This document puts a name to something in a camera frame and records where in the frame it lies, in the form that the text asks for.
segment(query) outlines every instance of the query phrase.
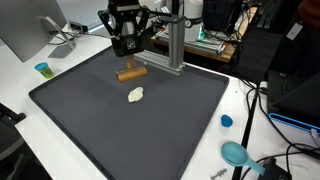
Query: desk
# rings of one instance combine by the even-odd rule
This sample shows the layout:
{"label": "desk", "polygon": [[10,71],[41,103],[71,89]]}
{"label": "desk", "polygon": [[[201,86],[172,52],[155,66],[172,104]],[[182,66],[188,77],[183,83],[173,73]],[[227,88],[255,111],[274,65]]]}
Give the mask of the desk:
{"label": "desk", "polygon": [[[111,45],[110,40],[94,36],[77,38],[76,43],[75,50],[64,59],[47,58],[54,46],[46,46],[26,63],[21,63],[8,47],[1,47],[0,102],[15,112],[27,115],[16,128],[53,179],[105,180],[91,161],[28,96],[32,89],[46,81],[34,70],[37,63],[48,62],[52,71],[59,75]],[[234,168],[221,158],[220,147],[225,141],[240,143],[242,140],[248,118],[245,101],[248,89],[240,80],[229,78],[229,86],[184,172],[183,180],[208,180],[223,168],[228,170],[224,178],[232,177]],[[230,128],[221,126],[223,114],[233,118],[234,124]]]}
{"label": "desk", "polygon": [[[261,87],[267,87],[267,83],[262,82]],[[262,106],[264,110],[267,110],[267,97],[261,96]],[[310,133],[273,121],[279,130],[293,143],[308,144],[313,147],[317,147]],[[283,154],[286,152],[288,143],[285,142],[276,130],[272,127],[271,123],[265,117],[261,111],[259,104],[257,103],[255,115],[252,122],[252,128],[250,138],[248,142],[248,153],[253,160],[258,160],[267,156],[276,154]],[[290,152],[295,152],[295,148],[291,148]],[[278,157],[277,165],[287,171],[286,158]],[[300,179],[319,179],[320,176],[320,162],[309,156],[303,154],[290,155],[289,156],[289,167],[292,174],[293,180]],[[245,179],[256,180],[258,174],[252,170],[248,173]]]}
{"label": "desk", "polygon": [[[241,25],[239,27],[240,34],[242,34],[242,35],[245,34],[245,32],[248,29],[248,25],[252,21],[252,19],[255,16],[256,12],[257,12],[257,8],[256,7],[252,7],[251,10],[250,10],[250,17],[249,18],[244,18],[244,20],[242,21],[242,23],[241,23]],[[168,46],[168,40],[157,39],[155,36],[153,36],[151,38],[151,42],[155,43],[155,44],[162,45],[162,46]],[[236,49],[232,45],[228,45],[226,47],[226,49],[222,52],[221,55],[217,55],[213,51],[208,51],[208,50],[205,50],[204,48],[202,48],[201,46],[206,46],[204,43],[197,42],[196,46],[198,46],[198,47],[195,47],[195,45],[185,44],[184,51],[192,53],[192,54],[204,56],[204,57],[207,57],[207,58],[215,59],[215,60],[218,60],[218,61],[226,62],[226,63],[230,62],[231,58],[233,57],[233,55],[234,55],[234,53],[236,51]]]}

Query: white table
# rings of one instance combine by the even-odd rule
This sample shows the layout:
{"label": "white table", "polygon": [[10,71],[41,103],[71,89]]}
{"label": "white table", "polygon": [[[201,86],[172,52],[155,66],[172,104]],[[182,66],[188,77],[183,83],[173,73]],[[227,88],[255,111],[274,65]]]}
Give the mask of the white table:
{"label": "white table", "polygon": [[[105,176],[28,96],[32,89],[46,81],[34,70],[37,63],[48,62],[58,75],[111,45],[109,39],[95,36],[77,38],[76,43],[74,52],[64,59],[47,58],[54,46],[46,46],[26,63],[22,63],[8,47],[0,47],[0,102],[27,115],[16,128],[53,179],[105,180]],[[242,140],[248,118],[245,102],[248,89],[238,79],[229,78],[229,86],[182,177],[184,180],[208,180],[223,168],[228,170],[223,179],[232,177],[234,168],[221,158],[220,147],[226,141],[240,143]],[[220,117],[223,114],[233,118],[234,124],[230,128],[222,127]]]}
{"label": "white table", "polygon": [[[261,87],[267,87],[267,83],[262,82]],[[263,109],[266,111],[267,96],[262,95],[261,98]],[[273,122],[291,142],[303,143],[317,147],[310,133],[277,121]],[[278,132],[276,132],[272,127],[257,102],[247,147],[250,157],[256,161],[267,156],[283,154],[286,152],[288,146],[289,144],[285,142]],[[296,151],[297,150],[295,148],[290,149],[290,152]],[[276,159],[276,164],[287,171],[285,156],[278,157]],[[320,177],[320,161],[303,154],[290,155],[289,167],[293,180],[316,180]],[[255,171],[250,170],[245,179],[256,180],[257,178],[258,174]]]}

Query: blue bottle cap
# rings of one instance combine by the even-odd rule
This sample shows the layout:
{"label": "blue bottle cap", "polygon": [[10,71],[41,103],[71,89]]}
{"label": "blue bottle cap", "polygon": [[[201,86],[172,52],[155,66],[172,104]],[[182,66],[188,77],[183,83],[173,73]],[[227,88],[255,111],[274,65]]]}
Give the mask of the blue bottle cap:
{"label": "blue bottle cap", "polygon": [[40,64],[37,64],[35,67],[34,67],[34,69],[36,69],[37,71],[39,71],[39,70],[43,70],[43,69],[45,69],[45,68],[47,68],[48,67],[48,63],[40,63]]}
{"label": "blue bottle cap", "polygon": [[228,115],[221,116],[221,124],[223,127],[230,127],[233,123],[233,120]]}

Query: gray mat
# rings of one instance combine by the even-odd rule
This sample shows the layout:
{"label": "gray mat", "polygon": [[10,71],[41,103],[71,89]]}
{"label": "gray mat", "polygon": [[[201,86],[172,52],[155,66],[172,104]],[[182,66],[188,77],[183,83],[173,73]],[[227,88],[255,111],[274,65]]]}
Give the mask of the gray mat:
{"label": "gray mat", "polygon": [[[180,179],[229,79],[190,66],[179,77],[148,67],[146,77],[119,83],[115,69],[124,67],[109,48],[30,97],[107,178]],[[138,86],[143,99],[129,103]]]}

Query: blue object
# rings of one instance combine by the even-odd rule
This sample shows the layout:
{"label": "blue object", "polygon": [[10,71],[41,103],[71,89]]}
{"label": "blue object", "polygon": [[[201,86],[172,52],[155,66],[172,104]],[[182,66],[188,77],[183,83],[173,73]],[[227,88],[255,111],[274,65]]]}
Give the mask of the blue object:
{"label": "blue object", "polygon": [[254,162],[248,155],[246,149],[236,142],[226,142],[221,147],[222,158],[232,166],[249,166],[259,174],[263,175],[265,169]]}
{"label": "blue object", "polygon": [[44,70],[47,67],[48,67],[48,63],[40,63],[40,64],[37,64],[34,67],[34,69],[36,69],[37,71],[40,71],[40,70]]}
{"label": "blue object", "polygon": [[316,129],[319,132],[318,135],[320,135],[320,127],[317,127],[317,126],[314,126],[314,125],[311,125],[308,123],[304,123],[299,120],[292,119],[292,118],[289,118],[287,116],[283,116],[283,115],[280,115],[277,113],[270,113],[269,118],[271,120],[275,120],[275,121],[278,121],[278,122],[281,122],[281,123],[284,123],[284,124],[287,124],[287,125],[290,125],[295,128],[302,129],[302,130],[305,130],[308,132],[311,132],[311,129]]}
{"label": "blue object", "polygon": [[221,116],[221,124],[223,127],[230,127],[233,123],[233,120],[228,115]]}

